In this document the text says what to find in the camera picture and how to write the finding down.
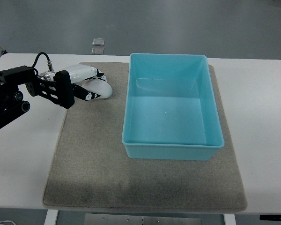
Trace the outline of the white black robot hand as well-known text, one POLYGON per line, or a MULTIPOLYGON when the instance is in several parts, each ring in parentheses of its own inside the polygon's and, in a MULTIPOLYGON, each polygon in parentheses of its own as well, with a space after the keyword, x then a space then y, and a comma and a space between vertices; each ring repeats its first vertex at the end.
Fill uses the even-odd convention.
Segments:
POLYGON ((58 98, 65 98, 67 102, 78 98, 84 101, 92 96, 92 93, 84 89, 82 85, 92 79, 100 79, 107 82, 105 74, 96 67, 85 64, 77 64, 67 67, 59 72, 49 70, 38 75, 39 79, 46 82, 55 82, 55 86, 50 86, 49 89, 56 91, 58 98))

